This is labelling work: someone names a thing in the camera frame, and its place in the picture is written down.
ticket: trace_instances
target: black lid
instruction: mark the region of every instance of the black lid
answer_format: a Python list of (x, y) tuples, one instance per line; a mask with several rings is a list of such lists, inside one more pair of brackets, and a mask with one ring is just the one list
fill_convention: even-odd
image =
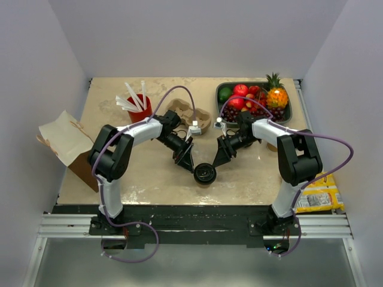
[(209, 163), (201, 163), (194, 169), (194, 179), (202, 185), (209, 185), (215, 181), (217, 172), (214, 166)]

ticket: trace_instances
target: brown paper bag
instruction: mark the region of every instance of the brown paper bag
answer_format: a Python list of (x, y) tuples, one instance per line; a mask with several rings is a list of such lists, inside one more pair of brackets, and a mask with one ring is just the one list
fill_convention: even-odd
[(98, 192), (97, 180), (92, 176), (92, 168), (87, 161), (93, 141), (83, 125), (63, 111), (56, 121), (38, 128), (41, 133), (36, 136), (38, 141), (49, 146), (63, 164)]

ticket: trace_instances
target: red cup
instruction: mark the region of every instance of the red cup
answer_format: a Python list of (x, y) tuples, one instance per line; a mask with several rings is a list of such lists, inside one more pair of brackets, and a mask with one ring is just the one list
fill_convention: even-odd
[[(141, 101), (143, 101), (144, 97), (142, 94), (137, 94), (137, 96), (139, 97), (139, 99)], [(132, 99), (132, 97), (128, 97), (127, 100), (128, 100), (128, 102), (135, 105), (135, 102)], [(153, 111), (151, 110), (150, 99), (148, 97), (146, 97), (146, 110), (144, 110), (142, 112), (130, 112), (130, 111), (127, 111), (127, 112), (129, 113), (130, 120), (132, 121), (132, 123), (137, 123), (138, 121), (142, 121), (146, 117), (150, 117), (153, 113)]]

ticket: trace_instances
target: chip bag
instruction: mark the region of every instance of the chip bag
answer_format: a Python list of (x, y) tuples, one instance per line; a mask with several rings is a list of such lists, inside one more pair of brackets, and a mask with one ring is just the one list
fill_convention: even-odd
[(330, 209), (344, 210), (343, 200), (333, 175), (327, 175), (307, 186), (297, 202), (296, 209), (297, 213)]

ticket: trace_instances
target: pineapple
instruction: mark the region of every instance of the pineapple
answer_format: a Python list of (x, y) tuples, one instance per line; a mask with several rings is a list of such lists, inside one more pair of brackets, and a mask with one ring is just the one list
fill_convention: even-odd
[(270, 75), (266, 75), (266, 78), (268, 79), (270, 87), (270, 91), (267, 96), (268, 108), (279, 108), (279, 110), (284, 109), (288, 104), (288, 95), (283, 87), (283, 84), (279, 82), (281, 80), (279, 73), (273, 73), (271, 77)]

